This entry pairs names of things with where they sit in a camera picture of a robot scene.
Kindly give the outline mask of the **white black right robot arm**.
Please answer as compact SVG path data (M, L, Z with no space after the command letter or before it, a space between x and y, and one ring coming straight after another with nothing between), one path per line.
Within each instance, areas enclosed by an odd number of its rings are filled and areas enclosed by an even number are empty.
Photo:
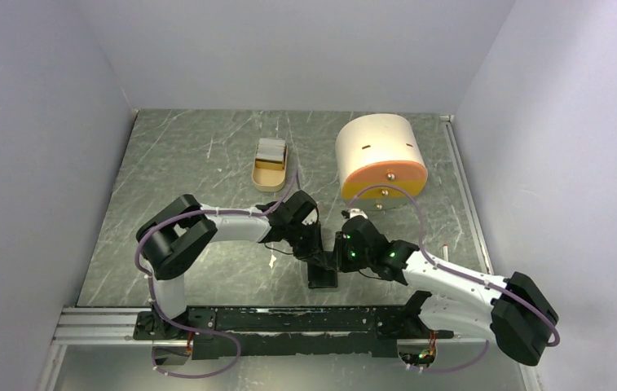
M432 329L482 338L530 367L559 342L557 312L523 273L504 277L455 265L417 244L388 240L363 216L348 219L336 233L334 254L343 273L370 269L381 279L429 293L403 314L409 336Z

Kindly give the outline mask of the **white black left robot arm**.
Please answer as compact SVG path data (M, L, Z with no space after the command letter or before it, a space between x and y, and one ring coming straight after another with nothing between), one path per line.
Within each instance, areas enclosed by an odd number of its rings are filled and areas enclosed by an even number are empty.
M327 269L331 259L317 204L304 191L247 209L215 208L181 195L142 225L136 240L136 266L151 279L151 298L160 309L156 329L170 339L187 330L184 275L208 244L284 241L299 261Z

